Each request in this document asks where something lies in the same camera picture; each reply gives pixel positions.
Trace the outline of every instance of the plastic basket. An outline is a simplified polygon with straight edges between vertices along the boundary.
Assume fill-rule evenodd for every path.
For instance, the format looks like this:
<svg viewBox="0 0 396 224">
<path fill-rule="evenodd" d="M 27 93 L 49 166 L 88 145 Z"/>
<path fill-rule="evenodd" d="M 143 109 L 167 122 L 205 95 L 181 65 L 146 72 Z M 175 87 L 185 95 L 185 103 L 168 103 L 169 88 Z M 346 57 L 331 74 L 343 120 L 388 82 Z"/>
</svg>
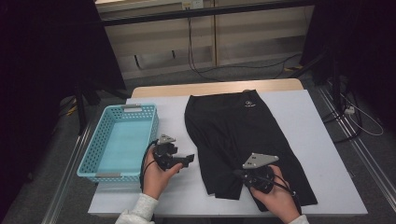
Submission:
<svg viewBox="0 0 396 224">
<path fill-rule="evenodd" d="M 78 167 L 92 182 L 138 182 L 149 143 L 156 139 L 156 105 L 111 105 L 105 108 Z"/>
</svg>

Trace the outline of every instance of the handheld controller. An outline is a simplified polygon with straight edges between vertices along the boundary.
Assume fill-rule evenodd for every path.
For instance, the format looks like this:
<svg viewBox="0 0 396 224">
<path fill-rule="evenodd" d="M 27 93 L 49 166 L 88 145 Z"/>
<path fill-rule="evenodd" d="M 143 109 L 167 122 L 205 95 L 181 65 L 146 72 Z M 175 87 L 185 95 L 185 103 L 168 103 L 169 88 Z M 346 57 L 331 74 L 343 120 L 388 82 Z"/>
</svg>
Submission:
<svg viewBox="0 0 396 224">
<path fill-rule="evenodd" d="M 248 189 L 253 187 L 267 194 L 274 187 L 274 171 L 267 165 L 253 170 L 235 170 L 233 173 L 242 179 Z"/>
<path fill-rule="evenodd" d="M 173 157 L 173 154 L 177 153 L 177 147 L 171 142 L 175 142 L 176 139 L 169 137 L 165 134 L 161 135 L 161 138 L 157 141 L 157 145 L 154 147 L 153 156 L 154 160 L 164 171 L 172 168 L 178 163 L 182 163 L 183 167 L 189 167 L 190 162 L 194 161 L 194 154 L 187 157 Z"/>
</svg>

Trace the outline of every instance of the white sleeve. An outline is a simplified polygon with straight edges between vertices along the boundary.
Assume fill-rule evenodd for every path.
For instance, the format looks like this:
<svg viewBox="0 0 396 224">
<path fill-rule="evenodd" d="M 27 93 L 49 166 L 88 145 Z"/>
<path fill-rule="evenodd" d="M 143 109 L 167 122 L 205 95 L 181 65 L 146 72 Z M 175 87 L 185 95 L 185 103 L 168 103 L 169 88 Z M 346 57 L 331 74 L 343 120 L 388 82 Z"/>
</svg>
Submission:
<svg viewBox="0 0 396 224">
<path fill-rule="evenodd" d="M 116 224 L 154 224 L 150 222 L 158 201 L 141 193 L 134 210 L 125 209 L 116 221 Z"/>
<path fill-rule="evenodd" d="M 305 215 L 299 216 L 296 219 L 294 219 L 291 223 L 289 224 L 309 224 L 308 219 L 306 219 Z"/>
</svg>

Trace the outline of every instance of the black shorts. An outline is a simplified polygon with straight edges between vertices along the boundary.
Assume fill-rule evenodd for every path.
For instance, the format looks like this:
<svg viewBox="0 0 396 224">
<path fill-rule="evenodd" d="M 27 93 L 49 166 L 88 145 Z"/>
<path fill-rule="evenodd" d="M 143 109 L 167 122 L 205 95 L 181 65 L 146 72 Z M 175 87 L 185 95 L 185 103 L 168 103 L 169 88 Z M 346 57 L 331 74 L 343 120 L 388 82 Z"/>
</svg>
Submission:
<svg viewBox="0 0 396 224">
<path fill-rule="evenodd" d="M 300 197 L 301 205 L 317 199 L 268 106 L 256 91 L 191 96 L 185 111 L 187 132 L 197 146 L 208 194 L 239 200 L 243 183 L 233 171 L 252 152 L 279 157 L 274 165 Z M 265 206 L 255 200 L 261 211 Z"/>
</svg>

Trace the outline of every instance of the black cable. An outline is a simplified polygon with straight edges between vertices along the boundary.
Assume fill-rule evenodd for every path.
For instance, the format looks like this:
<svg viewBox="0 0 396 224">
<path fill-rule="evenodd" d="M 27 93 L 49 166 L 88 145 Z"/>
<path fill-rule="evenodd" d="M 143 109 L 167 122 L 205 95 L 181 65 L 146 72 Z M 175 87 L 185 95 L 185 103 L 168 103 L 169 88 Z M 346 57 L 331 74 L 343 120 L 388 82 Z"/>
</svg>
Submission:
<svg viewBox="0 0 396 224">
<path fill-rule="evenodd" d="M 204 79 L 208 79 L 208 80 L 213 80 L 213 81 L 217 81 L 217 82 L 223 82 L 222 80 L 216 79 L 216 78 L 212 78 L 212 77 L 205 77 L 203 76 L 195 67 L 195 63 L 194 63 L 194 57 L 192 54 L 192 39 L 191 39 L 191 33 L 192 33 L 192 28 L 191 28 L 191 18 L 188 18 L 188 22 L 189 22 L 189 66 L 190 69 L 195 72 L 196 74 L 198 74 L 198 76 L 204 78 Z"/>
<path fill-rule="evenodd" d="M 329 116 L 331 116 L 333 113 L 335 112 L 335 110 L 333 110 L 332 112 L 330 112 L 329 114 L 321 117 L 321 120 L 325 120 L 326 118 L 328 118 Z"/>
<path fill-rule="evenodd" d="M 357 98 L 356 98 L 355 93 L 354 93 L 353 91 L 351 91 L 351 94 L 352 94 L 352 97 L 353 97 L 353 100 L 354 100 L 354 103 L 355 103 L 356 107 L 359 107 L 359 103 L 358 103 L 358 100 L 357 100 Z M 357 110 L 357 111 L 355 112 L 355 117 L 356 117 L 356 119 L 357 119 L 357 121 L 358 121 L 359 126 L 363 127 L 362 120 L 361 120 L 361 112 L 360 112 L 359 110 Z M 335 144 L 344 143 L 344 142 L 347 142 L 347 141 L 349 141 L 349 140 L 352 140 L 352 139 L 358 137 L 360 134 L 361 134 L 361 128 L 359 128 L 355 133 L 353 133 L 353 134 L 350 135 L 349 137 L 344 138 L 344 139 L 341 139 L 341 140 L 333 141 L 333 142 L 334 142 Z"/>
<path fill-rule="evenodd" d="M 145 174 L 146 174 L 147 169 L 148 169 L 149 166 L 150 166 L 152 163 L 154 163 L 154 162 L 155 162 L 155 161 L 151 161 L 151 162 L 149 162 L 148 165 L 146 166 L 145 171 L 143 172 L 143 180 L 144 180 L 144 176 L 145 176 Z"/>
<path fill-rule="evenodd" d="M 189 66 L 190 66 L 190 69 L 193 72 L 195 72 L 196 74 L 198 74 L 200 77 L 202 77 L 204 79 L 209 79 L 209 80 L 215 80 L 215 81 L 218 81 L 218 82 L 223 82 L 223 80 L 219 80 L 219 79 L 211 78 L 211 77 L 205 77 L 205 76 L 202 75 L 202 73 L 207 73 L 207 72 L 210 72 L 210 71 L 213 71 L 213 70 L 217 70 L 217 69 L 222 69 L 222 68 L 253 68 L 253 69 L 259 69 L 259 68 L 268 68 L 268 67 L 273 67 L 273 66 L 277 66 L 277 65 L 283 64 L 282 65 L 282 70 L 280 71 L 280 73 L 277 74 L 275 77 L 273 77 L 273 79 L 275 79 L 275 78 L 279 77 L 283 73 L 283 69 L 285 68 L 285 63 L 288 60 L 290 60 L 290 59 L 292 59 L 294 57 L 302 55 L 301 53 L 294 54 L 294 55 L 290 56 L 289 58 L 287 58 L 287 59 L 285 59 L 285 60 L 283 60 L 281 62 L 270 64 L 270 65 L 264 65 L 264 66 L 229 65 L 229 66 L 220 66 L 220 67 L 209 68 L 209 69 L 207 69 L 205 71 L 198 71 L 198 69 L 195 67 L 195 62 L 194 62 L 193 53 L 192 53 L 191 18 L 188 18 L 188 22 L 189 22 Z"/>
<path fill-rule="evenodd" d="M 158 139 L 156 139 L 156 140 L 152 141 L 150 144 L 148 144 L 148 147 L 146 148 L 145 153 L 143 154 L 142 164 L 140 165 L 140 176 L 139 176 L 140 188 L 142 189 L 142 191 L 143 191 L 143 187 L 144 187 L 143 185 L 144 185 L 144 180 L 145 180 L 145 172 L 146 172 L 147 167 L 149 167 L 149 166 L 147 166 L 146 169 L 144 169 L 146 157 L 148 155 L 148 152 L 149 152 L 149 149 L 151 148 L 151 146 L 155 145 L 157 143 L 157 141 L 158 141 Z"/>
<path fill-rule="evenodd" d="M 295 192 L 292 191 L 292 190 L 288 187 L 288 185 L 286 184 L 286 181 L 285 181 L 284 179 L 280 178 L 280 176 L 278 176 L 278 175 L 276 175 L 276 177 L 278 177 L 283 183 L 285 183 L 285 186 L 283 186 L 283 185 L 281 185 L 281 184 L 279 184 L 279 183 L 277 183 L 277 182 L 275 182 L 275 181 L 273 181 L 273 180 L 267 179 L 267 178 L 265 178 L 265 177 L 256 176 L 256 178 L 258 178 L 258 179 L 260 179 L 260 180 L 266 181 L 266 182 L 268 182 L 268 183 L 271 183 L 271 184 L 273 184 L 273 185 L 275 185 L 275 186 L 278 186 L 278 187 L 282 188 L 283 190 L 287 191 L 291 196 L 293 196 L 293 195 L 295 194 Z"/>
<path fill-rule="evenodd" d="M 347 107 L 344 105 L 343 111 L 341 111 L 340 113 L 338 113 L 338 115 L 335 116 L 335 117 L 332 118 L 332 119 L 323 120 L 323 123 L 326 124 L 326 123 L 330 123 L 330 122 L 332 122 L 332 121 L 335 121 L 335 120 L 337 120 L 337 119 L 340 119 L 341 117 L 343 117 L 343 116 L 345 115 L 346 110 L 347 110 Z"/>
<path fill-rule="evenodd" d="M 276 76 L 274 76 L 272 79 L 276 79 L 277 77 L 279 77 L 280 75 L 283 74 L 283 69 L 285 69 L 285 63 L 286 63 L 288 60 L 290 60 L 290 59 L 292 59 L 292 58 L 294 58 L 294 57 L 296 57 L 296 56 L 300 56 L 300 55 L 301 55 L 301 53 L 294 54 L 293 56 L 290 56 L 290 57 L 287 58 L 285 61 L 283 61 L 283 63 L 282 63 L 282 69 L 281 69 L 280 72 L 279 72 Z"/>
</svg>

